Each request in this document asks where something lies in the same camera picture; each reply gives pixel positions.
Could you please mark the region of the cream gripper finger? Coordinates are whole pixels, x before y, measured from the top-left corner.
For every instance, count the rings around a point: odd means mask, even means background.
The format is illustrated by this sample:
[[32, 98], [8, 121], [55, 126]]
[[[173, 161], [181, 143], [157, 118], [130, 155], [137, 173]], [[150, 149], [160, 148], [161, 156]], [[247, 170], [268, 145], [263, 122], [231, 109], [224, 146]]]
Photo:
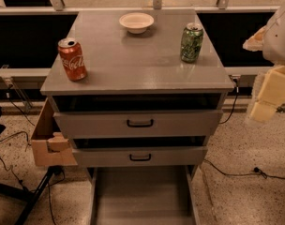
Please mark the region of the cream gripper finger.
[[254, 84], [259, 91], [248, 112], [248, 119], [255, 122], [267, 122], [285, 102], [285, 66], [269, 69], [258, 83]]
[[244, 42], [243, 48], [251, 52], [261, 51], [263, 49], [263, 37], [265, 30], [266, 26], [260, 28], [254, 35]]

